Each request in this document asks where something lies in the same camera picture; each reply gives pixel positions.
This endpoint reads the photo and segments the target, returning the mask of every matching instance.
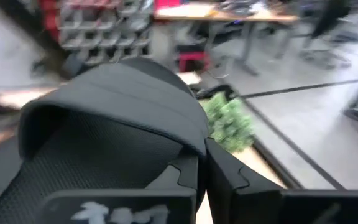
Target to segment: chair wheel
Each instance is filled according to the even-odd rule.
[[[258,32],[258,38],[260,38],[260,39],[264,39],[264,38],[266,38],[268,35],[269,35],[269,32],[268,32],[267,30],[265,30],[265,29],[260,30],[260,31]]]
[[[343,63],[342,64],[342,68],[350,68],[352,66],[352,64],[351,63]]]
[[[326,65],[326,70],[332,70],[335,68],[335,65]]]
[[[311,56],[309,52],[300,52],[299,56],[308,61],[314,60],[314,58]]]

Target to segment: desk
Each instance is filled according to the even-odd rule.
[[[214,3],[192,2],[183,4],[178,7],[159,9],[154,13],[154,18],[165,19],[169,21],[180,20],[194,20],[194,21],[246,21],[248,25],[244,24],[243,36],[244,49],[242,57],[237,60],[241,67],[251,75],[257,75],[257,72],[246,64],[250,48],[252,46],[252,33],[256,22],[294,22],[298,20],[297,16],[276,15],[268,9],[263,9],[253,16],[235,16],[225,12],[211,13]],[[286,47],[289,43],[291,32],[288,32],[288,37],[285,38],[284,43],[280,45],[280,50]]]

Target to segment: table leg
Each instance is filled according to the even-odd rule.
[[[172,22],[168,22],[165,27],[167,28],[167,32],[168,32],[168,68],[173,71],[176,72],[177,71],[177,66],[175,63],[175,60],[177,59],[177,52],[176,52],[176,27],[177,27],[177,23],[175,21]]]
[[[244,24],[242,30],[242,36],[244,37],[244,49],[242,51],[241,59],[237,60],[237,63],[241,68],[251,75],[258,75],[258,73],[247,64],[249,54],[252,47],[253,33],[255,28],[255,22],[248,22]]]
[[[205,45],[205,52],[209,55],[209,59],[211,60],[212,65],[210,65],[210,67],[212,68],[217,68],[218,64],[220,64],[220,66],[222,66],[222,61],[225,59],[225,57],[219,57],[218,58],[218,63],[215,62],[214,60],[214,55],[212,53],[212,48],[214,47],[214,40],[216,37],[216,34],[224,27],[224,24],[222,23],[220,26],[217,26],[216,24],[214,25],[212,22],[209,22],[208,24],[208,39],[206,41],[206,45]],[[213,78],[225,78],[227,77],[229,74],[226,73],[227,71],[224,72],[223,75],[221,76],[216,76],[211,69],[207,70],[206,73],[208,75],[210,75]]]
[[[278,52],[275,56],[276,59],[281,59],[284,56],[284,53],[287,51],[290,44],[290,40],[293,38],[293,25],[290,25],[287,30],[287,34],[284,37],[283,42],[278,46]]]

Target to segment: red object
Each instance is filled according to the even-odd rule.
[[[59,14],[59,8],[56,0],[38,0],[38,4],[43,14],[45,29],[58,41],[59,29],[57,15]]]
[[[204,61],[204,70],[208,69],[210,64],[208,54],[205,52],[188,52],[179,54],[179,71],[186,71],[186,62],[188,60],[203,60]]]
[[[182,0],[154,0],[155,10],[169,8],[169,7],[178,7],[182,4]]]

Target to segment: black floor line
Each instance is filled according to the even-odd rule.
[[[242,95],[241,97],[245,98],[245,99],[249,99],[249,98],[254,98],[254,97],[259,97],[259,96],[268,96],[268,95],[274,95],[274,94],[280,94],[280,93],[289,93],[289,92],[293,92],[293,91],[310,90],[310,89],[314,89],[314,88],[323,88],[323,87],[345,85],[345,84],[351,84],[351,83],[358,83],[358,79],[342,81],[342,82],[335,82],[335,83],[324,83],[324,84],[317,84],[317,85],[294,87],[294,88],[288,88],[288,89],[283,89],[283,90],[266,91],[266,92],[262,92],[262,93],[252,93],[252,94]]]
[[[283,164],[254,136],[252,147],[257,151],[261,158],[272,168],[277,176],[289,189],[304,189],[305,187],[283,166]]]
[[[337,180],[329,175],[321,166],[319,166],[312,158],[310,158],[302,149],[297,146],[290,138],[284,135],[266,116],[255,108],[251,103],[243,98],[243,102],[248,106],[275,134],[285,141],[302,159],[304,159],[315,171],[317,171],[324,179],[326,179],[333,187],[338,190],[345,190]]]

